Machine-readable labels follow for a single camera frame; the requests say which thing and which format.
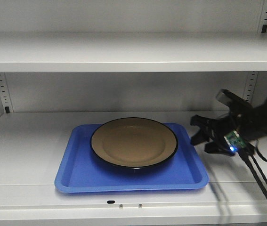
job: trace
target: white wall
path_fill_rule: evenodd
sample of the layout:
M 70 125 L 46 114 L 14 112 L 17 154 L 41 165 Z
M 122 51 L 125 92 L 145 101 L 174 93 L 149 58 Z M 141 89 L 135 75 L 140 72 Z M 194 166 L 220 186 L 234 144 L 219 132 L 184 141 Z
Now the white wall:
M 247 72 L 6 73 L 15 112 L 226 110 L 220 89 L 243 96 Z
M 256 32 L 262 2 L 0 0 L 0 32 Z

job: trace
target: tray rim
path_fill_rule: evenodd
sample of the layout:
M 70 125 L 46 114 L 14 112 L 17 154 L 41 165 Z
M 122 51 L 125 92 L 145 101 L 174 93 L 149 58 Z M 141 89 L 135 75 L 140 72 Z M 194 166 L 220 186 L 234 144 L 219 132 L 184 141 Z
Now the tray rim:
M 170 126 L 177 126 L 181 132 L 182 135 L 184 137 L 185 141 L 189 141 L 190 137 L 188 136 L 186 129 L 178 124 L 178 123 L 172 123 L 172 122 L 166 122 L 166 123 L 162 123 L 166 126 L 170 125 Z M 134 192 L 134 191 L 184 191 L 184 190 L 195 190 L 195 189 L 200 189 L 205 187 L 208 182 L 209 182 L 209 176 L 208 173 L 205 169 L 205 166 L 203 165 L 200 157 L 198 156 L 195 148 L 193 146 L 191 146 L 191 150 L 190 153 L 193 157 L 193 159 L 195 160 L 195 165 L 197 166 L 202 179 L 197 182 L 197 183 L 190 183 L 190 184 L 184 184 L 185 187 L 182 188 L 183 184 L 163 184 L 163 185 L 127 185 L 127 186 L 121 186 L 122 188 L 120 189 L 120 185 L 117 186 L 86 186 L 86 187 L 69 187 L 69 186 L 65 186 L 62 183 L 62 179 L 63 179 L 63 172 L 64 169 L 67 166 L 67 162 L 68 159 L 70 157 L 70 154 L 72 152 L 72 146 L 74 143 L 74 140 L 76 139 L 76 136 L 74 136 L 74 134 L 76 134 L 76 132 L 78 130 L 80 130 L 82 127 L 85 126 L 98 126 L 100 127 L 102 124 L 82 124 L 80 126 L 75 127 L 70 135 L 69 141 L 67 143 L 66 149 L 65 149 L 65 153 L 62 157 L 61 163 L 59 165 L 58 171 L 57 171 L 57 175 L 54 181 L 55 187 L 58 191 L 63 192 L 63 193 L 67 193 L 67 194 L 94 194 L 94 193 L 109 193 L 109 192 Z

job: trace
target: upper shelf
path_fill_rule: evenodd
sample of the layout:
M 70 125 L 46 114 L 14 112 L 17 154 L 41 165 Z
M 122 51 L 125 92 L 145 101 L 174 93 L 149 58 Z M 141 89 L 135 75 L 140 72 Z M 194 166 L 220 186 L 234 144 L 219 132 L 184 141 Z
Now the upper shelf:
M 267 71 L 267 34 L 0 32 L 0 72 Z

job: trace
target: white shelf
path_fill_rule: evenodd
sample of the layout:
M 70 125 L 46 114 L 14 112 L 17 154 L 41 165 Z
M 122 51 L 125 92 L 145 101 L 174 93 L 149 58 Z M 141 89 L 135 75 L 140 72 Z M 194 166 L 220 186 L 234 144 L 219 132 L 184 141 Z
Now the white shelf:
M 0 32 L 0 72 L 267 71 L 267 34 Z
M 239 157 L 196 147 L 210 176 L 204 189 L 66 195 L 54 179 L 73 128 L 120 117 L 180 123 L 224 112 L 10 113 L 0 117 L 0 225 L 45 220 L 53 225 L 180 225 L 267 222 L 267 201 Z M 262 164 L 267 174 L 267 164 Z

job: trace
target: blue led light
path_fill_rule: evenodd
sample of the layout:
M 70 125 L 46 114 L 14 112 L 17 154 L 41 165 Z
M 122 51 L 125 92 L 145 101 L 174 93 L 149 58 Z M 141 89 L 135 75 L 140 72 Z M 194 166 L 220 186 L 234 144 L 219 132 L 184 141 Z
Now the blue led light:
M 229 149 L 231 149 L 232 152 L 236 152 L 237 151 L 237 148 L 235 148 L 233 146 L 230 146 Z

